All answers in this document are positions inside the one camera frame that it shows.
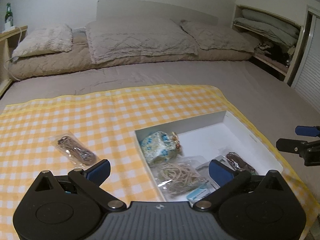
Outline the yellow checkered cloth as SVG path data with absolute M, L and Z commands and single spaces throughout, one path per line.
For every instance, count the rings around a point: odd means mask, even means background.
M 12 217 L 42 170 L 67 174 L 72 163 L 50 142 L 73 133 L 112 165 L 103 189 L 129 203 L 160 201 L 136 147 L 135 130 L 219 111 L 230 111 L 284 168 L 284 178 L 306 212 L 309 231 L 319 204 L 288 162 L 256 127 L 213 86 L 159 85 L 68 95 L 8 105 L 1 114 L 1 239 L 17 239 Z

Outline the white shallow cardboard box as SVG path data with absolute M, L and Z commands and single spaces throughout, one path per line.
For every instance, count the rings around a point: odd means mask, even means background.
M 150 126 L 136 130 L 135 134 L 140 143 L 145 137 L 157 131 L 168 134 L 175 132 L 178 135 L 182 152 L 176 159 L 188 164 L 195 170 L 201 164 L 220 155 L 226 159 L 228 153 L 236 153 L 243 161 L 254 168 L 257 175 L 265 175 L 269 170 L 283 171 L 283 166 L 271 150 L 229 111 Z M 226 162 L 228 167 L 231 168 L 227 159 Z M 186 196 L 199 187 L 184 193 L 169 193 L 165 183 L 158 178 L 157 169 L 148 167 L 147 170 L 154 180 L 161 198 L 165 201 L 188 201 Z M 203 177 L 206 178 L 206 182 L 210 182 L 217 189 L 219 188 L 219 185 L 211 178 Z

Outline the grey pouch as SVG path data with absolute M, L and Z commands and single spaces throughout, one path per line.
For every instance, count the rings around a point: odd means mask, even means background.
M 196 168 L 196 171 L 203 176 L 207 176 L 216 181 L 230 181 L 233 179 L 233 174 L 227 165 L 226 159 L 223 156 L 218 156 L 215 159 L 201 164 Z

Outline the fluffy white left pillow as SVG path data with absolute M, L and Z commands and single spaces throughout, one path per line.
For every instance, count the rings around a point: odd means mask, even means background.
M 37 28 L 28 34 L 12 52 L 12 57 L 70 52 L 72 46 L 72 29 L 67 24 L 54 24 Z

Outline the white headboard panel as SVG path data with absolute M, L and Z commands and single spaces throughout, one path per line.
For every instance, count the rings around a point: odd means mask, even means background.
M 197 10 L 151 1 L 141 0 L 99 0 L 97 20 L 112 17 L 149 16 L 169 18 L 176 23 L 181 20 L 217 25 L 219 18 Z

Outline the white blue snack packet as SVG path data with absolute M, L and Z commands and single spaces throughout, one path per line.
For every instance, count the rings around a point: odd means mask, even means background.
M 199 186 L 198 188 L 191 191 L 187 196 L 188 202 L 193 206 L 196 202 L 202 200 L 203 198 L 207 197 L 211 193 L 213 193 L 217 187 L 212 185 L 210 182 L 206 182 Z

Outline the white louvered door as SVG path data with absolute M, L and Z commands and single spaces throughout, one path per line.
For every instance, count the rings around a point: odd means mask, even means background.
M 319 111 L 319 10 L 309 7 L 307 18 L 311 19 L 310 30 L 291 87 Z

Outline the folded beige quilt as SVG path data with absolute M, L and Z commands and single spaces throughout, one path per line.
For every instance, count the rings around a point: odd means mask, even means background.
M 204 50 L 192 39 L 192 45 L 169 51 L 161 45 L 159 52 L 139 49 L 129 53 L 111 55 L 105 42 L 94 45 L 92 41 L 76 38 L 70 52 L 23 57 L 10 64 L 9 71 L 19 80 L 31 77 L 74 73 L 127 64 L 172 61 L 245 61 L 253 54 L 253 47 L 242 36 L 231 40 L 230 49 Z

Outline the green glass bottle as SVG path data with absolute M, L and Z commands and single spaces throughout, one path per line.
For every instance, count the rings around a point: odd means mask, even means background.
M 7 10 L 5 15 L 5 30 L 9 30 L 14 26 L 13 14 L 11 10 L 11 3 L 7 3 Z

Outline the right closet shelf with bedding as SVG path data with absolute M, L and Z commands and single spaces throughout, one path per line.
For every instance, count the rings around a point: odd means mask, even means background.
M 236 0 L 233 28 L 256 38 L 254 57 L 291 85 L 300 63 L 306 20 L 314 0 Z

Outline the large beige middle pillow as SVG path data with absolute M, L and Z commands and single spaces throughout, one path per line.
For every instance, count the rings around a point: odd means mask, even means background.
M 93 64 L 135 56 L 197 55 L 194 39 L 160 17 L 114 17 L 86 25 Z

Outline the grey bed sheet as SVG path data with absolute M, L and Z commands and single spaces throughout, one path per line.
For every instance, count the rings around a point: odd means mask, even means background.
M 1 97 L 1 107 L 33 99 L 161 84 L 217 87 L 271 142 L 294 138 L 298 125 L 319 124 L 319 113 L 292 88 L 248 61 L 146 63 L 36 77 L 11 85 Z

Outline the beige right pillow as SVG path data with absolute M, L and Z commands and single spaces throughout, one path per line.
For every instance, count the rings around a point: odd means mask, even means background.
M 253 46 L 237 31 L 199 22 L 181 21 L 180 27 L 194 38 L 202 50 L 236 50 L 253 53 Z

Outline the floral blue drawstring pouch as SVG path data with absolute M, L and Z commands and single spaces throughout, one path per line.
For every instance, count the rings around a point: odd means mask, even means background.
M 182 151 L 178 135 L 163 131 L 151 133 L 140 142 L 140 148 L 149 166 L 176 158 Z

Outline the wooden side shelf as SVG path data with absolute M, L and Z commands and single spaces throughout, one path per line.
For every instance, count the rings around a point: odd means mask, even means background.
M 1 33 L 1 51 L 0 51 L 0 64 L 1 64 L 1 96 L 13 83 L 14 78 L 11 77 L 8 68 L 11 64 L 12 52 L 16 49 L 18 44 L 25 38 L 28 26 L 10 28 L 10 30 Z

